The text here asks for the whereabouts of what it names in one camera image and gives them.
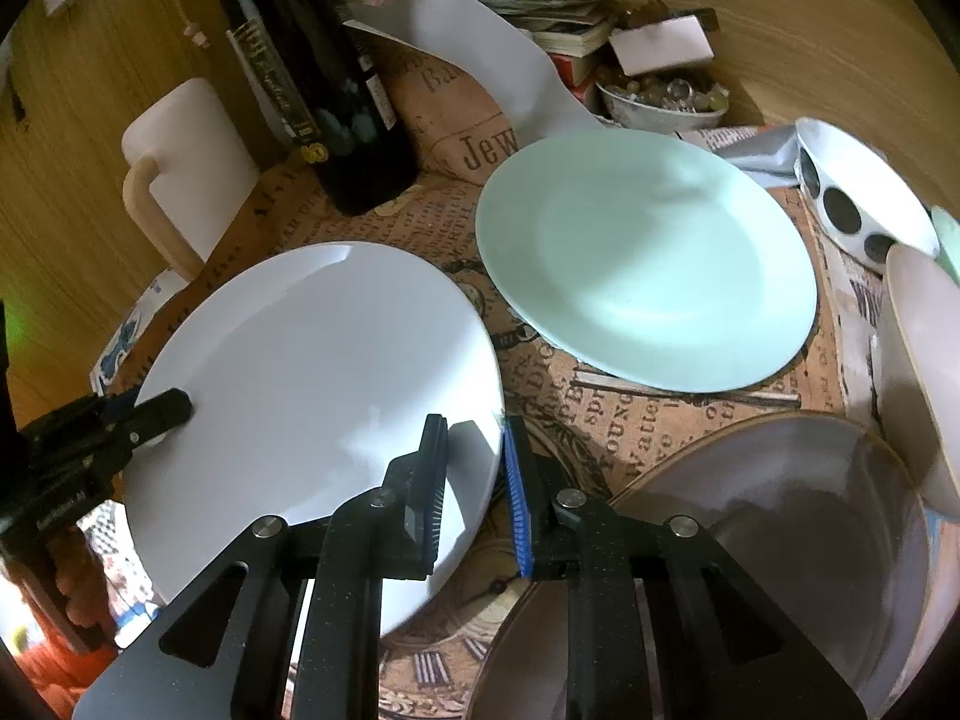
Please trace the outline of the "left hand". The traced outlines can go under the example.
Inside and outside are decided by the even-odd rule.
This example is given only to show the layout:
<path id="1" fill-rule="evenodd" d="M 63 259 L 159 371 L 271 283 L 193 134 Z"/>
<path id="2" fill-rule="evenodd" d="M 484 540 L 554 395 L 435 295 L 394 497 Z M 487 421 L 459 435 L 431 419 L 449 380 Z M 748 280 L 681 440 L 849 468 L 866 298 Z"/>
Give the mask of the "left hand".
<path id="1" fill-rule="evenodd" d="M 50 555 L 55 566 L 55 585 L 67 599 L 65 614 L 80 628 L 112 631 L 103 564 L 93 553 L 85 535 L 70 527 L 52 538 Z"/>

